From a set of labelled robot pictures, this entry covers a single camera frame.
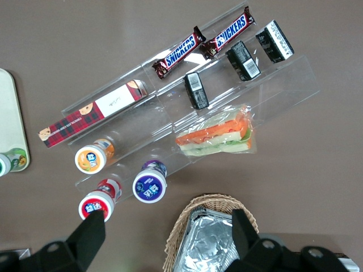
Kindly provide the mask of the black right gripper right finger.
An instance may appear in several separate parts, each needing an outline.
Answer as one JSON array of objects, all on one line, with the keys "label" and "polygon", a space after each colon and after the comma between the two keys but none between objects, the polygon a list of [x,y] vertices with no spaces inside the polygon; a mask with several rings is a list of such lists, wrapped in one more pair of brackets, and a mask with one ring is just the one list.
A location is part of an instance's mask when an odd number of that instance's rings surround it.
[{"label": "black right gripper right finger", "polygon": [[286,271],[282,267],[282,246],[273,239],[262,239],[243,210],[232,211],[232,224],[239,259],[232,262],[230,271]]}]

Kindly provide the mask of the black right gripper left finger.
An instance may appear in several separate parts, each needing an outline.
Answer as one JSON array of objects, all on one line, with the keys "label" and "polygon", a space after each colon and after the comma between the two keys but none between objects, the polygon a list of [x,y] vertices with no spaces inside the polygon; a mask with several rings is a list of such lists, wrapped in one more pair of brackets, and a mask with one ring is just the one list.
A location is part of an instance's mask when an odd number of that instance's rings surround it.
[{"label": "black right gripper left finger", "polygon": [[35,255],[32,271],[87,271],[105,241],[104,213],[93,211],[64,241],[47,244]]}]

